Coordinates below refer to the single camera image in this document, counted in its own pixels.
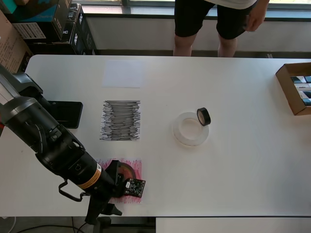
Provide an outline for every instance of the white shirt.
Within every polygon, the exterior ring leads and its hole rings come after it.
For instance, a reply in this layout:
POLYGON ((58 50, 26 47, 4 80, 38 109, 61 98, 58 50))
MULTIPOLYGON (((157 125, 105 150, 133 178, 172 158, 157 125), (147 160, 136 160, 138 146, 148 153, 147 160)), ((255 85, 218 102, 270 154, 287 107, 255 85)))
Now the white shirt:
POLYGON ((206 0, 216 5, 225 6, 233 9, 246 9, 253 5, 256 0, 206 0))

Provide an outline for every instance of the leg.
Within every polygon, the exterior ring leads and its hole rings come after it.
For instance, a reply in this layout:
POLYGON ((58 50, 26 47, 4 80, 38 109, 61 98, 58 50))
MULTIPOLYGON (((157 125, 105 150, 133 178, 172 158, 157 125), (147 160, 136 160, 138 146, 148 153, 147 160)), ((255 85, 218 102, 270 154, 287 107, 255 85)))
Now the leg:
POLYGON ((196 38, 195 35, 180 37, 175 35, 175 47, 173 56, 191 57, 192 44, 196 38))
POLYGON ((254 5, 238 10, 217 6, 217 31, 219 36, 219 57, 233 57, 237 49, 237 37, 245 32, 247 15, 254 5))
POLYGON ((205 0, 175 0, 174 56, 191 56, 196 34, 213 6, 205 0))
POLYGON ((233 57, 235 50, 237 49, 238 39, 234 38, 226 40, 219 34, 218 37, 220 42, 218 47, 218 57, 233 57))

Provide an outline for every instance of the cardboard box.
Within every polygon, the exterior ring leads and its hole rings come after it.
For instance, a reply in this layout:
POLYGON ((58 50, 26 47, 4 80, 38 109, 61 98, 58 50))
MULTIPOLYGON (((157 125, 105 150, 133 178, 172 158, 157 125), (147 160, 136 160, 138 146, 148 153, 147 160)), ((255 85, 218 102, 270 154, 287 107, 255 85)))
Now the cardboard box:
POLYGON ((30 0, 8 18, 27 43, 60 41, 70 4, 71 0, 30 0))
POLYGON ((89 55, 95 55, 96 45, 80 4, 71 4, 67 21, 75 22, 77 24, 86 46, 87 53, 89 55))
POLYGON ((86 55, 86 47, 74 22, 66 23, 61 42, 28 45, 34 54, 86 55))
POLYGON ((1 11, 0 28, 0 63, 12 73, 24 72, 31 52, 1 11))
POLYGON ((277 79, 281 84, 288 104, 290 105, 290 108, 294 115, 299 116, 311 114, 311 106, 306 106, 305 102, 299 94, 299 87, 302 87, 303 85, 309 86, 309 83, 296 83, 296 87, 292 77, 310 75, 311 63, 285 64, 276 73, 277 79))
POLYGON ((11 14, 16 8, 17 6, 13 0, 0 0, 0 11, 4 14, 11 14))

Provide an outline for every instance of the clear tape roll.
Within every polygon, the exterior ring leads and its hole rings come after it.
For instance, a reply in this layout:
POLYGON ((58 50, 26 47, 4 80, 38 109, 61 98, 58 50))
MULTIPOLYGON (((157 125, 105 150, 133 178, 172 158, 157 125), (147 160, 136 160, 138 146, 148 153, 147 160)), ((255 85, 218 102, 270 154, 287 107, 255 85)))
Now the clear tape roll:
POLYGON ((207 126, 202 126, 202 131, 201 134, 195 138, 195 139, 189 139, 186 138, 180 130, 181 127, 181 123, 186 120, 186 119, 193 119, 196 120, 197 122, 199 122, 198 120, 198 116, 196 113, 182 113, 180 114, 174 121, 173 123, 173 133, 174 136, 176 137, 176 139, 187 146, 198 146, 201 145, 203 142, 205 142, 205 140, 208 137, 208 133, 209 133, 209 127, 207 126))

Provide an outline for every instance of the circuit board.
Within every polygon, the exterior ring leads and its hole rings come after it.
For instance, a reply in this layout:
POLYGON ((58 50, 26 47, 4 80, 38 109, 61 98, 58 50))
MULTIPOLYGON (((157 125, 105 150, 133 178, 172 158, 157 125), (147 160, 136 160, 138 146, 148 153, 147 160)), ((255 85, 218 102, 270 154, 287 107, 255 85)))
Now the circuit board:
POLYGON ((127 179, 125 181, 125 191, 124 194, 126 196, 132 196, 141 198, 142 192, 144 191, 146 181, 139 180, 139 179, 127 179))

